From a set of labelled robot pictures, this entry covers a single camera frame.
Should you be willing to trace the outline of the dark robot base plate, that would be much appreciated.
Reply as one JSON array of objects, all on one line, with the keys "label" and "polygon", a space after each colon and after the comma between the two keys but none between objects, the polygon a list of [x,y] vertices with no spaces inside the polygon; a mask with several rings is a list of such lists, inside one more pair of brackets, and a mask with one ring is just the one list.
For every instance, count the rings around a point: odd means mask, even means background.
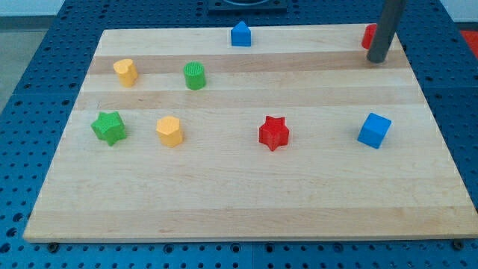
[{"label": "dark robot base plate", "polygon": [[286,11],[288,0],[207,0],[209,14],[228,12]]}]

